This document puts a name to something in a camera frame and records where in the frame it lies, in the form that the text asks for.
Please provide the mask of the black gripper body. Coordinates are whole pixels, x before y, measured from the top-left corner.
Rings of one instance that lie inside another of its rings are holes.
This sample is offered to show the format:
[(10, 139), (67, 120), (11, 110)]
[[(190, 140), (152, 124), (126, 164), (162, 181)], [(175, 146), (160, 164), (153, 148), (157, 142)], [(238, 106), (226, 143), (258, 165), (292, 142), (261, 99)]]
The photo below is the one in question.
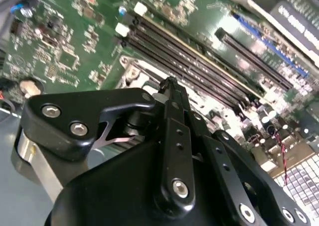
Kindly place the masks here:
[(199, 141), (144, 142), (76, 177), (48, 226), (220, 226), (225, 201)]

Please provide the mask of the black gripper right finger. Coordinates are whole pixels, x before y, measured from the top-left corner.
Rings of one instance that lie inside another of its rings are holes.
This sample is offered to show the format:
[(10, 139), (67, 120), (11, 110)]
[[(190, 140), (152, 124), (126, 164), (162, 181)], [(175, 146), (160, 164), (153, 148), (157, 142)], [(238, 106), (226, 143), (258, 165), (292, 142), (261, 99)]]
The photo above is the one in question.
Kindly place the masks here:
[(191, 111), (186, 89), (175, 83), (185, 110), (192, 150), (208, 168), (221, 198), (219, 215), (226, 226), (309, 226), (311, 220), (234, 138), (223, 130), (211, 133)]

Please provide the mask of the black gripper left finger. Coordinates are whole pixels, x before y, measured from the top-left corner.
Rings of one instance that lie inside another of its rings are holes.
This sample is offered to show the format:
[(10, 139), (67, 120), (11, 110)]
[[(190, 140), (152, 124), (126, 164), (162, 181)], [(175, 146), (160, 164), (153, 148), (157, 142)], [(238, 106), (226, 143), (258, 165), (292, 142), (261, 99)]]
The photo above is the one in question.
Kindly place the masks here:
[(76, 177), (144, 142), (191, 141), (174, 78), (140, 88), (38, 95), (26, 101), (16, 150), (53, 201)]

